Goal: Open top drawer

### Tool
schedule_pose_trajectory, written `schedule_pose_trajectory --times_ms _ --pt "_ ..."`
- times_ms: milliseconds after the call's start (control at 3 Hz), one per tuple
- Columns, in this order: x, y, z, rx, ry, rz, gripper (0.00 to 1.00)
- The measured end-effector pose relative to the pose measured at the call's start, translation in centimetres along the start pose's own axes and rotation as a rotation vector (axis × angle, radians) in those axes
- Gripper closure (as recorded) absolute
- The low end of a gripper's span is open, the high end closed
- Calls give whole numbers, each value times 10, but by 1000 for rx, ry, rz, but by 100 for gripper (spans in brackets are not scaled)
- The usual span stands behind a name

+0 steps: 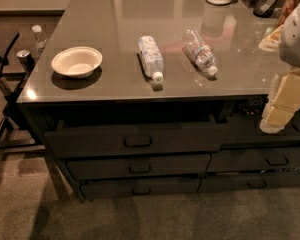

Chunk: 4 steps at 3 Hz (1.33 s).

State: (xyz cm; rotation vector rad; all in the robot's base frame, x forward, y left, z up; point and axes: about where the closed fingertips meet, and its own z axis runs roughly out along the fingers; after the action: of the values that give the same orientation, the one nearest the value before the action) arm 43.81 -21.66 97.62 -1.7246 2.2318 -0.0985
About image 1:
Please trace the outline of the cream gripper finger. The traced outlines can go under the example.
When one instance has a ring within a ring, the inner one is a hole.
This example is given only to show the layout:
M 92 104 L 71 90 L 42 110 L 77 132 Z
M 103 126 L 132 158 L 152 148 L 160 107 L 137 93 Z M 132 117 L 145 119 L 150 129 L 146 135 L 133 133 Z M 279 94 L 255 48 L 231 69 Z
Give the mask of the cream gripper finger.
M 284 111 L 284 127 L 300 109 L 300 67 L 292 67 L 282 75 L 282 80 L 274 98 L 274 105 Z

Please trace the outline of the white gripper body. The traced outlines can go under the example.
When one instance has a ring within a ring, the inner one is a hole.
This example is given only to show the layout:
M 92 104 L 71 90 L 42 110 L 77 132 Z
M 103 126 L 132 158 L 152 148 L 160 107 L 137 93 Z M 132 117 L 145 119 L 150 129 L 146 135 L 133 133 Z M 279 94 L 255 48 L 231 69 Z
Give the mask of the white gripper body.
M 276 134 L 284 128 L 284 111 L 276 108 L 274 105 L 274 98 L 278 92 L 281 80 L 282 75 L 274 75 L 269 87 L 268 102 L 264 107 L 262 119 L 259 124 L 261 131 L 267 134 Z

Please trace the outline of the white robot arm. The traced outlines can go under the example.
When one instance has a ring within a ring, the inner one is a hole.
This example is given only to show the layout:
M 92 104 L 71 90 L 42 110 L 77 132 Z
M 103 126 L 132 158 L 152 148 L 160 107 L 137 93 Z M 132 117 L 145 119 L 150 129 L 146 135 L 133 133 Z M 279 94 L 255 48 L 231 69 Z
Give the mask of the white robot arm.
M 268 134 L 283 130 L 300 109 L 300 3 L 279 30 L 279 56 L 291 68 L 285 74 L 276 74 L 270 84 L 259 125 Z

